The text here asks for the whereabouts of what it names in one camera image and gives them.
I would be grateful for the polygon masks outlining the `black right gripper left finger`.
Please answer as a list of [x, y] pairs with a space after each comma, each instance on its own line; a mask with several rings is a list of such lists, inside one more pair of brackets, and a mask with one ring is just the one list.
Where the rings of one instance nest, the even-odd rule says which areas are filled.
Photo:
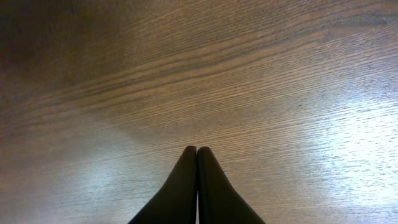
[[197, 215], [197, 149], [188, 146], [159, 191], [129, 224], [190, 224]]

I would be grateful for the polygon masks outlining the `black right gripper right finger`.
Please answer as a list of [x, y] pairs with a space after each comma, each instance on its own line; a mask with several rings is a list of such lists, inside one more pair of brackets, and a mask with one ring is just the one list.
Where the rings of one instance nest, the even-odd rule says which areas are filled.
[[265, 224], [235, 191], [209, 147], [197, 152], [201, 224]]

